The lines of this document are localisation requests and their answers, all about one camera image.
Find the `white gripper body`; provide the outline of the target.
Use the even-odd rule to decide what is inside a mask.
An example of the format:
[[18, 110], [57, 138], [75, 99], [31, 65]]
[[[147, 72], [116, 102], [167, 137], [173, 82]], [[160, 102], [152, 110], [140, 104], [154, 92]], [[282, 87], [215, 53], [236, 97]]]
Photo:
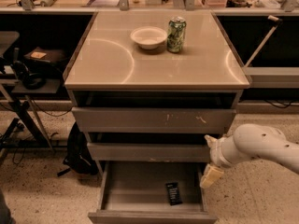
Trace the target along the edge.
[[235, 165], [237, 151], [232, 136], [217, 139], [206, 134], [205, 139], [210, 148], [210, 160], [215, 166], [227, 169]]

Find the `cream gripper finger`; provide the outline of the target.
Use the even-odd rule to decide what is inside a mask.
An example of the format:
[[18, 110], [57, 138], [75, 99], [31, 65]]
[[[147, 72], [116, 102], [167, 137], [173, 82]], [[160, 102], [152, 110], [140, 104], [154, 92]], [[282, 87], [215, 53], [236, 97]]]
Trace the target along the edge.
[[202, 189], [207, 189], [211, 187], [217, 180], [219, 180], [224, 175], [224, 170], [208, 164], [204, 170], [202, 177], [200, 178], [200, 187]]

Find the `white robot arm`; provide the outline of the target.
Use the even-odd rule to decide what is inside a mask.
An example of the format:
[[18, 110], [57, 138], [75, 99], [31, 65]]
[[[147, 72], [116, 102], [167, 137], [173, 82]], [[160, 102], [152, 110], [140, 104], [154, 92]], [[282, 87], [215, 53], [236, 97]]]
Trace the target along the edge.
[[217, 139], [206, 135], [205, 139], [210, 148], [210, 163], [200, 179], [202, 189], [211, 187], [225, 169], [245, 161], [273, 161], [299, 174], [299, 145], [289, 142], [280, 129], [243, 124], [230, 136]]

